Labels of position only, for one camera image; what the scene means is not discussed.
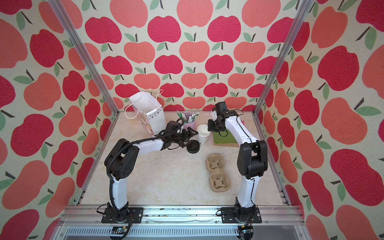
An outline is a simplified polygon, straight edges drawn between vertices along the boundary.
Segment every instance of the patterned bag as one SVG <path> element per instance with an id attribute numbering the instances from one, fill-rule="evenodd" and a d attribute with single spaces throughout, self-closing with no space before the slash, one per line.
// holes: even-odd
<path id="1" fill-rule="evenodd" d="M 167 125 L 166 119 L 164 117 L 164 111 L 156 98 L 147 92 L 138 92 L 129 98 L 131 101 L 129 106 L 133 106 L 133 109 L 135 110 L 136 116 L 139 118 L 141 125 L 147 129 L 147 131 L 152 136 L 165 129 Z"/>

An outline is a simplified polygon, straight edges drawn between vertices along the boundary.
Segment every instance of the apple leaf print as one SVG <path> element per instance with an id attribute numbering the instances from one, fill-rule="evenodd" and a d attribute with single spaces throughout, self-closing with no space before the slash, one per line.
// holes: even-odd
<path id="1" fill-rule="evenodd" d="M 341 8 L 339 9 L 339 11 L 344 12 L 345 10 L 349 9 L 355 2 L 357 2 L 357 0 L 348 0 L 348 1 L 346 1 L 346 2 L 341 6 Z"/>
<path id="2" fill-rule="evenodd" d="M 16 22 L 17 22 L 17 26 L 19 27 L 20 30 L 23 30 L 25 28 L 25 19 L 24 19 L 23 14 L 21 12 L 18 12 L 16 14 Z"/>
<path id="3" fill-rule="evenodd" d="M 372 50 L 373 45 L 375 45 L 376 42 L 376 30 L 374 28 L 370 28 L 365 35 L 365 46 Z"/>
<path id="4" fill-rule="evenodd" d="M 327 142 L 319 141 L 317 144 L 323 149 L 332 149 L 331 145 L 329 145 Z"/>
<path id="5" fill-rule="evenodd" d="M 216 5 L 216 9 L 220 9 L 220 8 L 223 8 L 227 3 L 227 0 L 220 0 L 217 5 Z"/>
<path id="6" fill-rule="evenodd" d="M 22 83 L 22 84 L 30 84 L 32 83 L 32 79 L 30 79 L 29 77 L 25 77 L 25 76 L 17 76 L 14 78 L 14 80 L 18 83 Z"/>
<path id="7" fill-rule="evenodd" d="M 252 41 L 251 35 L 249 35 L 249 33 L 243 33 L 243 35 L 244 35 L 244 39 L 247 42 L 251 42 Z"/>
<path id="8" fill-rule="evenodd" d="M 0 131 L 3 130 L 5 126 L 5 117 L 2 112 L 0 112 Z"/>
<path id="9" fill-rule="evenodd" d="M 300 130 L 300 127 L 301 127 L 301 118 L 299 117 L 297 119 L 297 128 Z"/>
<path id="10" fill-rule="evenodd" d="M 308 211 L 310 211 L 311 207 L 312 207 L 312 203 L 311 203 L 310 197 L 307 197 L 306 204 L 307 204 Z"/>
<path id="11" fill-rule="evenodd" d="M 293 165 L 297 168 L 297 169 L 303 169 L 303 167 L 300 165 L 300 163 L 298 162 L 294 162 Z"/>
<path id="12" fill-rule="evenodd" d="M 221 43 L 216 43 L 216 44 L 213 46 L 212 50 L 216 50 L 216 49 L 218 49 L 220 46 L 221 46 Z"/>
<path id="13" fill-rule="evenodd" d="M 70 41 L 67 41 L 67 40 L 64 40 L 63 43 L 65 44 L 65 46 L 69 47 L 69 48 L 72 48 L 73 45 Z"/>
<path id="14" fill-rule="evenodd" d="M 317 16 L 317 10 L 319 10 L 319 4 L 317 2 L 314 2 L 313 4 L 313 11 L 312 11 L 312 14 L 314 17 Z"/>
<path id="15" fill-rule="evenodd" d="M 185 37 L 189 40 L 189 41 L 194 41 L 193 40 L 193 36 L 191 35 L 191 34 L 189 34 L 189 33 L 184 33 L 184 35 L 185 35 Z"/>
<path id="16" fill-rule="evenodd" d="M 211 77 L 209 77 L 209 80 L 212 80 L 212 79 L 214 79 L 215 77 L 217 77 L 217 74 L 218 74 L 218 73 L 213 74 Z"/>
<path id="17" fill-rule="evenodd" d="M 289 1 L 283 8 L 283 10 L 288 10 L 288 9 L 291 9 L 293 6 L 296 5 L 298 0 L 291 0 Z"/>
<path id="18" fill-rule="evenodd" d="M 44 196 L 37 205 L 41 205 L 41 204 L 48 202 L 52 196 L 53 196 L 53 194 L 48 194 L 48 195 Z"/>
<path id="19" fill-rule="evenodd" d="M 260 77 L 258 77 L 258 78 L 256 79 L 256 81 L 261 80 L 261 79 L 264 79 L 265 77 L 266 77 L 266 74 L 261 75 Z"/>
<path id="20" fill-rule="evenodd" d="M 337 186 L 337 194 L 339 195 L 339 198 L 341 201 L 345 198 L 345 187 L 342 183 L 339 183 Z"/>
<path id="21" fill-rule="evenodd" d="M 0 190 L 9 187 L 13 183 L 13 179 L 5 179 L 0 181 Z"/>
<path id="22" fill-rule="evenodd" d="M 83 0 L 83 3 L 81 4 L 81 10 L 86 11 L 91 6 L 91 2 L 89 0 Z"/>
<path id="23" fill-rule="evenodd" d="M 362 116 L 374 116 L 381 113 L 381 111 L 374 107 L 361 107 L 356 109 L 356 112 Z"/>
<path id="24" fill-rule="evenodd" d="M 41 156 L 42 156 L 43 158 L 45 158 L 45 157 L 47 156 L 47 153 L 48 153 L 48 147 L 47 147 L 46 144 L 43 144 L 43 145 L 41 146 L 40 152 L 41 152 Z"/>
<path id="25" fill-rule="evenodd" d="M 60 74 L 60 68 L 58 63 L 55 63 L 55 65 L 53 66 L 53 70 L 55 71 L 55 75 L 57 77 Z"/>
<path id="26" fill-rule="evenodd" d="M 150 10 L 154 10 L 159 5 L 159 0 L 152 0 L 151 5 L 149 6 Z"/>
<path id="27" fill-rule="evenodd" d="M 62 118 L 62 117 L 64 117 L 64 113 L 58 112 L 58 113 L 53 114 L 52 117 L 53 118 Z"/>
<path id="28" fill-rule="evenodd" d="M 192 69 L 192 68 L 190 68 L 190 67 L 185 67 L 185 69 L 186 69 L 188 72 L 193 73 L 193 69 Z"/>
<path id="29" fill-rule="evenodd" d="M 317 60 L 319 60 L 319 57 L 318 56 L 313 56 L 310 59 L 308 59 L 308 63 L 311 64 L 311 63 L 316 62 Z"/>
<path id="30" fill-rule="evenodd" d="M 101 45 L 101 51 L 102 52 L 107 51 L 107 49 L 108 49 L 108 44 L 107 43 L 104 43 L 103 45 Z"/>
<path id="31" fill-rule="evenodd" d="M 329 85 L 325 84 L 323 87 L 323 97 L 325 100 L 327 100 L 328 95 L 329 95 Z"/>
<path id="32" fill-rule="evenodd" d="M 275 43 L 275 44 L 273 44 L 270 48 L 268 48 L 268 52 L 270 52 L 270 51 L 273 51 L 273 50 L 275 50 L 278 46 L 280 45 L 280 43 Z"/>

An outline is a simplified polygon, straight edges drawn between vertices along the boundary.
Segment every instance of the red apple print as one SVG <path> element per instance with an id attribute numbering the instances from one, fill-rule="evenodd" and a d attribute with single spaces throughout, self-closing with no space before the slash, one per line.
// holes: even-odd
<path id="1" fill-rule="evenodd" d="M 160 89 L 163 89 L 163 92 L 161 95 L 166 98 L 172 98 L 172 97 L 182 97 L 184 95 L 184 89 L 183 87 L 178 83 L 166 83 L 163 86 L 160 87 Z"/>
<path id="2" fill-rule="evenodd" d="M 259 83 L 259 84 L 253 85 L 248 89 L 247 95 L 250 98 L 258 98 L 260 97 L 263 89 L 264 89 L 264 84 Z"/>
<path id="3" fill-rule="evenodd" d="M 299 199 L 299 195 L 297 194 L 296 189 L 291 185 L 285 185 L 285 190 L 288 193 L 288 196 L 289 196 L 289 199 L 291 200 L 292 205 L 299 206 L 299 211 L 304 218 L 305 216 L 304 216 L 303 204 Z"/>
<path id="4" fill-rule="evenodd" d="M 277 124 L 277 131 L 279 132 L 284 145 L 286 147 L 292 147 L 295 142 L 295 130 L 291 126 L 291 122 L 288 118 L 280 119 Z"/>
<path id="5" fill-rule="evenodd" d="M 74 181 L 66 177 L 60 181 L 55 193 L 45 207 L 45 215 L 49 218 L 59 215 L 67 207 L 70 198 L 74 193 Z"/>
<path id="6" fill-rule="evenodd" d="M 148 35 L 157 42 L 177 42 L 181 37 L 179 23 L 171 16 L 155 17 L 148 23 Z"/>
<path id="7" fill-rule="evenodd" d="M 384 120 L 379 125 L 379 130 L 377 131 L 380 139 L 384 142 Z"/>
<path id="8" fill-rule="evenodd" d="M 289 72 L 288 63 L 286 61 L 283 62 L 283 65 L 280 68 L 279 73 L 277 74 L 276 78 L 279 84 L 285 83 L 285 80 L 287 80 Z"/>
<path id="9" fill-rule="evenodd" d="M 103 68 L 110 74 L 129 75 L 132 73 L 132 65 L 122 56 L 108 56 L 103 60 Z"/>
<path id="10" fill-rule="evenodd" d="M 273 90 L 272 89 L 269 89 L 269 92 L 265 98 L 265 105 L 267 107 L 271 107 L 272 106 L 272 103 L 273 103 Z"/>
<path id="11" fill-rule="evenodd" d="M 215 105 L 210 104 L 203 108 L 203 111 L 212 111 L 212 109 L 215 107 Z"/>
<path id="12" fill-rule="evenodd" d="M 52 156 L 51 170 L 55 175 L 63 175 L 70 168 L 73 159 L 79 152 L 77 143 L 66 140 L 60 143 L 59 149 Z"/>
<path id="13" fill-rule="evenodd" d="M 84 79 L 78 72 L 70 71 L 63 80 L 63 93 L 70 101 L 76 101 L 84 89 Z"/>
<path id="14" fill-rule="evenodd" d="M 56 78 L 49 73 L 40 74 L 39 78 L 24 90 L 25 102 L 31 108 L 39 111 L 52 108 L 60 97 L 60 85 Z"/>
<path id="15" fill-rule="evenodd" d="M 211 0 L 181 0 L 177 4 L 177 16 L 189 27 L 202 27 L 211 19 L 213 9 Z"/>
<path id="16" fill-rule="evenodd" d="M 71 0 L 61 0 L 61 3 L 63 4 L 65 11 L 70 17 L 73 26 L 76 29 L 81 28 L 83 25 L 83 16 L 81 15 L 81 11 L 77 5 Z"/>
<path id="17" fill-rule="evenodd" d="M 368 88 L 376 90 L 380 98 L 384 99 L 384 81 L 377 76 L 384 76 L 384 45 L 379 47 L 369 57 L 362 72 L 362 82 Z"/>
<path id="18" fill-rule="evenodd" d="M 177 104 L 177 105 L 167 105 L 164 107 L 164 111 L 185 111 L 184 107 Z"/>
<path id="19" fill-rule="evenodd" d="M 320 115 L 319 101 L 312 96 L 310 90 L 297 94 L 293 107 L 306 125 L 314 124 Z"/>
<path id="20" fill-rule="evenodd" d="M 312 29 L 312 42 L 319 48 L 334 45 L 343 35 L 348 23 L 345 13 L 336 12 L 333 7 L 325 8 L 317 17 Z"/>
<path id="21" fill-rule="evenodd" d="M 248 0 L 242 10 L 243 22 L 251 28 L 269 26 L 279 14 L 280 7 L 280 0 Z"/>
<path id="22" fill-rule="evenodd" d="M 31 0 L 19 0 L 11 2 L 2 2 L 0 4 L 0 12 L 7 15 L 13 15 L 21 9 L 30 9 L 32 7 Z"/>
<path id="23" fill-rule="evenodd" d="M 329 239 L 322 221 L 315 215 L 309 215 L 305 221 L 312 240 Z"/>
<path id="24" fill-rule="evenodd" d="M 353 199 L 365 206 L 376 206 L 384 200 L 382 178 L 361 153 L 352 149 L 337 150 L 332 154 L 330 164 Z M 354 174 L 357 170 L 360 177 Z"/>
<path id="25" fill-rule="evenodd" d="M 76 185 L 78 187 L 80 188 L 83 187 L 85 179 L 87 178 L 88 173 L 91 170 L 93 162 L 94 162 L 94 159 L 91 157 L 88 157 L 81 164 L 81 168 L 77 172 L 77 177 L 76 177 Z"/>
<path id="26" fill-rule="evenodd" d="M 377 30 L 384 32 L 382 7 L 381 0 L 362 0 L 356 13 L 356 20 L 359 23 L 372 24 Z"/>
<path id="27" fill-rule="evenodd" d="M 344 46 L 335 47 L 321 59 L 317 73 L 333 90 L 345 90 L 359 74 L 358 57 Z"/>
<path id="28" fill-rule="evenodd" d="M 359 209 L 350 205 L 339 207 L 336 223 L 347 240 L 379 240 L 369 219 Z"/>
<path id="29" fill-rule="evenodd" d="M 100 126 L 100 138 L 102 141 L 104 141 L 104 138 L 107 135 L 110 125 L 111 121 L 108 118 L 103 120 L 103 124 Z"/>
<path id="30" fill-rule="evenodd" d="M 26 60 L 28 50 L 24 38 L 14 26 L 0 19 L 0 68 L 13 68 Z"/>
<path id="31" fill-rule="evenodd" d="M 85 121 L 93 124 L 96 121 L 97 115 L 100 113 L 100 104 L 96 99 L 91 98 L 84 109 Z"/>
<path id="32" fill-rule="evenodd" d="M 233 69 L 233 60 L 228 55 L 215 55 L 207 60 L 205 69 L 209 73 L 227 74 Z"/>
<path id="33" fill-rule="evenodd" d="M 275 162 L 279 161 L 279 149 L 276 146 L 275 139 L 273 137 L 269 137 L 267 139 L 268 147 L 272 152 L 273 159 Z"/>
<path id="34" fill-rule="evenodd" d="M 115 20 L 127 28 L 142 28 L 147 23 L 148 9 L 142 0 L 112 0 L 109 8 Z"/>
<path id="35" fill-rule="evenodd" d="M 32 35 L 30 49 L 35 60 L 46 68 L 52 67 L 57 60 L 64 57 L 60 41 L 45 29 L 41 29 L 39 34 Z"/>
<path id="36" fill-rule="evenodd" d="M 333 139 L 347 145 L 361 142 L 368 131 L 365 120 L 343 98 L 334 98 L 325 105 L 321 123 Z"/>
<path id="37" fill-rule="evenodd" d="M 208 27 L 208 38 L 213 42 L 225 41 L 233 43 L 241 33 L 241 25 L 239 19 L 235 16 L 220 16 L 213 20 Z"/>
<path id="38" fill-rule="evenodd" d="M 51 8 L 51 5 L 49 4 L 49 2 L 40 2 L 39 12 L 40 12 L 41 18 L 43 19 L 45 24 L 47 24 L 50 30 L 57 33 L 64 32 L 64 28 L 61 25 L 59 19 L 57 18 L 55 12 Z"/>
<path id="39" fill-rule="evenodd" d="M 0 76 L 0 96 L 0 108 L 13 102 L 16 97 L 13 85 L 2 76 Z"/>
<path id="40" fill-rule="evenodd" d="M 39 221 L 39 212 L 35 209 L 28 209 L 14 215 L 3 226 L 0 240 L 28 239 Z"/>
<path id="41" fill-rule="evenodd" d="M 25 117 L 22 125 L 14 129 L 11 148 L 19 156 L 32 156 L 52 133 L 53 123 L 49 118 L 41 114 L 31 114 Z"/>
<path id="42" fill-rule="evenodd" d="M 162 55 L 155 60 L 155 69 L 162 74 L 179 74 L 183 70 L 183 64 L 176 55 Z"/>
<path id="43" fill-rule="evenodd" d="M 107 17 L 90 18 L 85 23 L 85 31 L 96 43 L 119 43 L 121 32 L 119 27 Z"/>
<path id="44" fill-rule="evenodd" d="M 301 182 L 316 211 L 325 217 L 330 216 L 333 213 L 332 195 L 328 189 L 325 188 L 324 181 L 320 175 L 312 171 L 307 171 L 303 173 Z"/>
<path id="45" fill-rule="evenodd" d="M 204 88 L 207 97 L 224 97 L 228 93 L 228 87 L 224 83 L 211 83 Z"/>
<path id="46" fill-rule="evenodd" d="M 49 170 L 44 162 L 28 162 L 5 191 L 2 199 L 4 208 L 15 210 L 25 207 L 39 195 L 41 187 L 48 181 L 48 176 Z"/>
<path id="47" fill-rule="evenodd" d="M 115 92 L 122 98 L 129 98 L 135 93 L 139 92 L 139 89 L 133 84 L 119 84 L 115 87 Z"/>
<path id="48" fill-rule="evenodd" d="M 276 57 L 269 56 L 261 59 L 256 65 L 256 72 L 258 74 L 270 74 L 276 62 Z"/>

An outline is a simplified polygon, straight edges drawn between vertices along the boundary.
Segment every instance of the bag handle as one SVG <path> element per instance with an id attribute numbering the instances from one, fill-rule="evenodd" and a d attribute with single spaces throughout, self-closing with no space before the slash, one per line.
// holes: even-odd
<path id="1" fill-rule="evenodd" d="M 130 105 L 126 106 L 125 109 L 124 109 L 124 115 L 126 118 L 128 119 L 134 119 L 138 114 L 139 114 L 139 110 L 137 111 L 136 115 L 133 117 L 133 118 L 129 118 L 127 117 L 127 108 L 129 108 L 133 103 L 131 103 Z"/>

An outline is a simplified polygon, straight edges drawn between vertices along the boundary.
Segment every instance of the white paper cup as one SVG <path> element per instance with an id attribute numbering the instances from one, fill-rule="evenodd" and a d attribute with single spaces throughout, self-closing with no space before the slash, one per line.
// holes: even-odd
<path id="1" fill-rule="evenodd" d="M 201 137 L 200 135 L 197 135 L 197 141 L 200 143 L 200 145 L 204 145 L 208 141 L 208 137 Z"/>

